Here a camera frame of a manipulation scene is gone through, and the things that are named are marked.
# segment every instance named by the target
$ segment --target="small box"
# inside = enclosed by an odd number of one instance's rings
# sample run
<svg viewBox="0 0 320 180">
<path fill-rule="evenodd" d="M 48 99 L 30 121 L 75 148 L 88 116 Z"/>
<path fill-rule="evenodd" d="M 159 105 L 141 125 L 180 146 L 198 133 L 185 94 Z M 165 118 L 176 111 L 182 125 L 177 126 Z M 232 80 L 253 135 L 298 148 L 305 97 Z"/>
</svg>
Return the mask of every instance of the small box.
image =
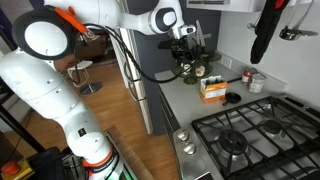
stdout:
<svg viewBox="0 0 320 180">
<path fill-rule="evenodd" d="M 225 99 L 227 82 L 222 76 L 210 76 L 201 79 L 200 82 L 200 97 L 203 102 L 214 102 Z"/>
</svg>

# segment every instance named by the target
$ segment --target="stainless steel refrigerator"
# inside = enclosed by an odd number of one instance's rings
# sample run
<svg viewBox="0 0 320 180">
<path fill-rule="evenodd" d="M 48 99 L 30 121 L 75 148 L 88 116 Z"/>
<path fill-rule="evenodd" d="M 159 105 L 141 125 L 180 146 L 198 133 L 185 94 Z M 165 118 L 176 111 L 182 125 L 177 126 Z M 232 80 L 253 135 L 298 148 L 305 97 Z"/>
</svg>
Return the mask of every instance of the stainless steel refrigerator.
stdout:
<svg viewBox="0 0 320 180">
<path fill-rule="evenodd" d="M 142 14 L 152 10 L 158 4 L 158 0 L 118 0 L 123 11 L 130 14 Z M 204 33 L 211 33 L 212 37 L 206 40 L 207 49 L 215 50 L 217 46 L 220 12 L 187 9 L 185 1 L 180 0 L 184 21 L 186 24 L 195 25 L 199 20 Z M 142 71 L 148 76 L 155 78 L 154 74 L 168 71 L 176 65 L 170 50 L 158 49 L 161 41 L 168 40 L 167 34 L 146 36 L 139 32 L 119 29 L 126 45 L 132 52 L 135 60 L 139 63 Z M 141 106 L 143 120 L 148 134 L 161 135 L 165 133 L 161 109 L 159 86 L 141 78 L 132 63 L 129 68 L 124 68 L 124 54 L 121 53 L 119 45 L 112 39 L 113 48 L 123 74 L 126 87 Z M 129 82 L 125 74 L 128 74 L 135 82 Z"/>
</svg>

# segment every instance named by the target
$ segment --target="stainless steel stove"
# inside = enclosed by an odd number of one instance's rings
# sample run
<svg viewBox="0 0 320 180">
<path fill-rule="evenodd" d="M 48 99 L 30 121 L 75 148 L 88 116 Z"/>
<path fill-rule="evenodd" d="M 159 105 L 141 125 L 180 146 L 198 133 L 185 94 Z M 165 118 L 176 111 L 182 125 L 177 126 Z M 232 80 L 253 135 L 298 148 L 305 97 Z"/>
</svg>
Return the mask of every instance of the stainless steel stove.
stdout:
<svg viewBox="0 0 320 180">
<path fill-rule="evenodd" d="M 173 135 L 180 175 L 214 180 L 316 176 L 319 114 L 282 96 L 194 120 Z"/>
</svg>

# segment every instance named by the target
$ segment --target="gray countertop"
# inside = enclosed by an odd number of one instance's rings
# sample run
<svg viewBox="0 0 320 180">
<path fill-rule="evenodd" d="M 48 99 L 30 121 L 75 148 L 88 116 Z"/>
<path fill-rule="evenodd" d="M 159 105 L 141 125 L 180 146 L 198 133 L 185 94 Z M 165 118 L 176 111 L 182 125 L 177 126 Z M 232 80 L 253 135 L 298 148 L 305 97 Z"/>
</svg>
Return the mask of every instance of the gray countertop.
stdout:
<svg viewBox="0 0 320 180">
<path fill-rule="evenodd" d="M 225 81 L 242 76 L 234 73 L 218 62 L 212 63 L 212 67 L 213 70 L 210 75 L 222 75 Z M 171 71 L 166 71 L 157 73 L 155 76 L 158 80 L 163 80 L 172 77 L 173 73 Z M 239 80 L 229 83 L 227 86 L 227 92 L 238 93 L 242 100 L 237 104 L 229 103 L 226 106 L 222 106 L 224 101 L 204 103 L 201 100 L 200 79 L 198 79 L 197 84 L 187 85 L 183 82 L 183 78 L 178 78 L 173 82 L 160 84 L 160 88 L 181 127 L 189 124 L 192 120 L 231 109 L 271 95 L 271 93 L 265 89 L 263 89 L 260 94 L 252 94 L 248 92 L 247 87 L 242 85 L 241 80 Z"/>
</svg>

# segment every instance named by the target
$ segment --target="wall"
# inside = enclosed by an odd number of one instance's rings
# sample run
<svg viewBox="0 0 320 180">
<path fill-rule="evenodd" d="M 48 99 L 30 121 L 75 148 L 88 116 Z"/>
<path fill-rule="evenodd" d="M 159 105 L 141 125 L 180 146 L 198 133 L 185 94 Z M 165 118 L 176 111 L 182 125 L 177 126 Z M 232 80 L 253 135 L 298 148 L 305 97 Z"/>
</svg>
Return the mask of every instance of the wall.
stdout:
<svg viewBox="0 0 320 180">
<path fill-rule="evenodd" d="M 292 24 L 297 22 L 308 5 L 298 7 Z M 320 32 L 319 9 L 320 2 L 316 1 L 300 29 Z M 287 23 L 291 10 L 292 7 L 287 7 L 283 11 L 269 48 L 258 65 L 250 63 L 250 51 L 256 35 L 247 29 L 247 24 L 254 23 L 260 12 L 223 12 L 220 21 L 218 50 L 286 82 L 288 84 L 285 89 L 287 94 L 298 97 L 320 109 L 320 35 L 300 37 L 296 41 L 279 38 L 279 33 Z"/>
<path fill-rule="evenodd" d="M 11 23 L 21 14 L 33 9 L 29 0 L 0 0 L 0 7 Z"/>
<path fill-rule="evenodd" d="M 0 59 L 9 52 L 11 52 L 11 49 L 8 47 L 7 43 L 0 36 Z"/>
</svg>

